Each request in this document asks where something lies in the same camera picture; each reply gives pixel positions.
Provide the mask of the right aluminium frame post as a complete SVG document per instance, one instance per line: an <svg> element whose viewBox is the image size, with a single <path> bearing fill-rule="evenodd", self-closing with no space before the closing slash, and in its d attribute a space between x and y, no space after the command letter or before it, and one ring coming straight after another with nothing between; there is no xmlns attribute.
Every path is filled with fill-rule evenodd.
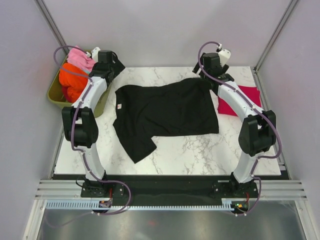
<svg viewBox="0 0 320 240"><path fill-rule="evenodd" d="M283 12L278 24L276 25L270 39L268 40L262 54L260 55L257 63L253 67L253 72L257 75L259 70L261 69L263 63L265 62L268 54L270 53L271 49L275 45L276 41L278 40L279 36L281 35L282 31L284 30L287 22L289 21L291 15L295 11L299 0L290 0L285 11Z"/></svg>

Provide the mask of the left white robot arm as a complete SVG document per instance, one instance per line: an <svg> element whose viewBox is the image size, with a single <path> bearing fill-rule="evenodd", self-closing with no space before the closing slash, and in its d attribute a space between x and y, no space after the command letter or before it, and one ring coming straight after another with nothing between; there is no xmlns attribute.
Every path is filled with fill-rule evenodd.
<svg viewBox="0 0 320 240"><path fill-rule="evenodd" d="M97 140L99 128L94 110L99 99L113 80L125 69L117 54L111 50L99 50L96 53L97 63L85 76L87 84L79 98L61 111L64 136L71 143L73 151L82 157L85 168L85 183L92 185L92 191L99 197L110 191L109 180L101 164Z"/></svg>

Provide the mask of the aluminium cross rail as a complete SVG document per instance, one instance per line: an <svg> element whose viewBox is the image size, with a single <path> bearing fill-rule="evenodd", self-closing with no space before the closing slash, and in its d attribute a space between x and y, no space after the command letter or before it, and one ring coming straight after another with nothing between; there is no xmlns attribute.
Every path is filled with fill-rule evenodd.
<svg viewBox="0 0 320 240"><path fill-rule="evenodd" d="M262 180L261 186L262 200L307 200L306 192L299 180ZM81 197L81 188L73 180L42 180L35 197L77 200Z"/></svg>

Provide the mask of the aluminium frame post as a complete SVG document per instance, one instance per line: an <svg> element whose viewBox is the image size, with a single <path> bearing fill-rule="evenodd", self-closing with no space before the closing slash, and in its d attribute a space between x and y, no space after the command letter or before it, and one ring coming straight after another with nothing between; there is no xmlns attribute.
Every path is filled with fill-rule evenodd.
<svg viewBox="0 0 320 240"><path fill-rule="evenodd" d="M34 0L36 6L38 7L40 13L42 14L43 18L45 19L47 25L49 26L51 32L53 33L55 39L57 40L59 46L65 46L67 43L61 34L58 25L56 24L52 14L49 11L44 0Z"/></svg>
<svg viewBox="0 0 320 240"><path fill-rule="evenodd" d="M281 35L282 31L284 30L287 22L289 21L291 15L295 11L299 0L290 0L285 11L283 12L278 24L276 25L270 39L268 40L262 54L260 55L257 63L253 67L253 72L257 75L259 70L261 69L263 63L265 62L268 54L270 53L271 49L275 45L276 41L278 40L279 36Z"/></svg>

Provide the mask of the folded red t shirt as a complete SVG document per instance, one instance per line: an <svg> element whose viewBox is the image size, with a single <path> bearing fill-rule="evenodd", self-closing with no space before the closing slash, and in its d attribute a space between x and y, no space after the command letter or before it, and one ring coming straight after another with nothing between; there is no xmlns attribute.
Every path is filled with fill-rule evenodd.
<svg viewBox="0 0 320 240"><path fill-rule="evenodd" d="M236 86L236 89L246 96L254 109L258 110L260 113L263 111L261 108L260 91L257 87L240 85ZM225 85L219 87L217 96L217 111L219 114L238 116L241 121L248 115L256 115L249 103L247 103L236 91Z"/></svg>

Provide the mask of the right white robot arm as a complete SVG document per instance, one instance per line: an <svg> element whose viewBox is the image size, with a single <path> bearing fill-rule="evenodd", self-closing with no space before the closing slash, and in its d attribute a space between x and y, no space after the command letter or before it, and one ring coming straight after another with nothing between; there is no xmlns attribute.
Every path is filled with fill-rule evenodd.
<svg viewBox="0 0 320 240"><path fill-rule="evenodd" d="M276 115L255 104L226 73L229 68L226 62L230 56L226 49L199 54L193 72L210 83L211 90L231 107L242 122L238 136L242 152L229 184L230 193L240 197L247 191L246 183L254 179L259 160L276 143Z"/></svg>

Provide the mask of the left aluminium frame post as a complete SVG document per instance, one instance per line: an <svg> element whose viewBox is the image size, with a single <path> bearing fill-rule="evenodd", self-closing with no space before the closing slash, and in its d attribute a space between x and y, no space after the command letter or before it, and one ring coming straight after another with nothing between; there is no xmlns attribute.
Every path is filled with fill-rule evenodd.
<svg viewBox="0 0 320 240"><path fill-rule="evenodd" d="M43 18L45 19L47 25L49 26L51 32L53 33L55 39L57 40L59 46L65 46L67 43L61 34L58 25L56 24L52 14L49 11L44 0L34 0L36 6L38 7L40 13L42 14Z"/></svg>

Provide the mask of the orange t shirt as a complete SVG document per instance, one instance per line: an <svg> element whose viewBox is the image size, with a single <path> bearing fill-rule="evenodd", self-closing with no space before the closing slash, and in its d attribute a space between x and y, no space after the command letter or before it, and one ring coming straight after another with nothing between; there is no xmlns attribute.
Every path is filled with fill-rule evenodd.
<svg viewBox="0 0 320 240"><path fill-rule="evenodd" d="M77 66L74 66L68 62L64 63L62 67L70 72L83 75L74 75L63 69L60 69L59 71L58 79L62 87L62 93L68 102L74 103L77 101L77 99L80 97L83 90L87 86L88 74Z"/></svg>

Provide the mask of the pink t shirt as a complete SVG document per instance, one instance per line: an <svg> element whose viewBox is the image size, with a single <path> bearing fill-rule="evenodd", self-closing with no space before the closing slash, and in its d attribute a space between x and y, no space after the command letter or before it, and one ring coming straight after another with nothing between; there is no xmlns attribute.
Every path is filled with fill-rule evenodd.
<svg viewBox="0 0 320 240"><path fill-rule="evenodd" d="M89 74L96 61L91 58L88 52L83 52L79 49L79 46L72 48L67 56L67 62L81 69L83 72Z"/></svg>

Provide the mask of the black t shirt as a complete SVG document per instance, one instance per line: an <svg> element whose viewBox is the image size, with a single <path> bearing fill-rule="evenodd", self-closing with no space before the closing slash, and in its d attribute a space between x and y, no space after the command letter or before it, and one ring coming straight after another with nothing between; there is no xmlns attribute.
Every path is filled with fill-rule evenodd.
<svg viewBox="0 0 320 240"><path fill-rule="evenodd" d="M136 164L155 151L152 137L218 134L210 90L210 83L198 77L117 89L113 127L130 159Z"/></svg>

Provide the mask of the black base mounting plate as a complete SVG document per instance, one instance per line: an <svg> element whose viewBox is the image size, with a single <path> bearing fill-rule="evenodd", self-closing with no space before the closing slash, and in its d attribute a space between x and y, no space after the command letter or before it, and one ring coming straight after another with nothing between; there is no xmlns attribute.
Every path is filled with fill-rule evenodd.
<svg viewBox="0 0 320 240"><path fill-rule="evenodd" d="M107 175L107 184L82 184L83 198L119 199L142 204L200 204L218 203L223 198L254 199L257 184L252 180L234 185L230 176L222 175Z"/></svg>

